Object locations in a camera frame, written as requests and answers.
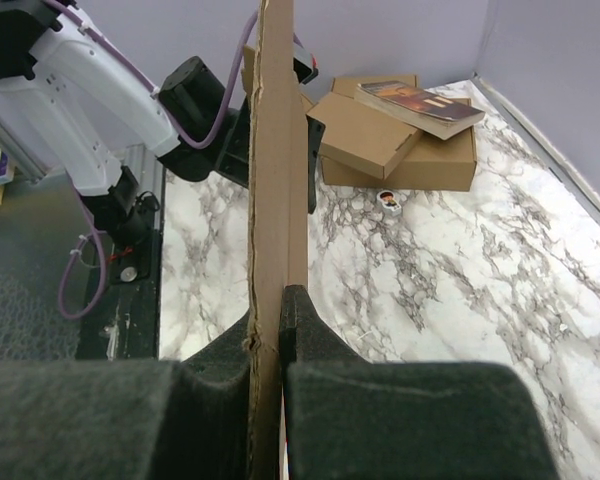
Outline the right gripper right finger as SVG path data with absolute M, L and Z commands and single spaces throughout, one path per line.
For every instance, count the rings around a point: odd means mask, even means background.
M 284 290 L 279 344 L 294 479 L 555 479 L 531 395 L 485 362 L 372 363 Z

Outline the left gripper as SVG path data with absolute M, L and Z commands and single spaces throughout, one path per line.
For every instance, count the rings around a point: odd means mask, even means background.
M 250 106 L 245 99 L 239 110 L 229 111 L 229 129 L 216 162 L 216 172 L 244 188 L 249 186 Z M 325 125 L 307 117 L 308 126 L 308 213 L 316 206 L 316 170 Z

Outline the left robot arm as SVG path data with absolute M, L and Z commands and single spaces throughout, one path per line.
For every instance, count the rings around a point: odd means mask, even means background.
M 236 85 L 251 89 L 254 62 L 240 42 L 226 81 L 193 56 L 155 84 L 76 2 L 0 1 L 0 94 L 50 147 L 109 236 L 113 282 L 150 274 L 160 204 L 116 158 L 90 106 L 113 115 L 173 175 L 202 182 L 215 173 L 244 187 L 250 106 L 233 108 L 230 99 Z

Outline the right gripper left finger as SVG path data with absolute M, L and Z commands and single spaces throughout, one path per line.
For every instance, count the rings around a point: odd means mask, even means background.
M 189 359 L 1 361 L 0 479 L 242 479 L 237 321 Z

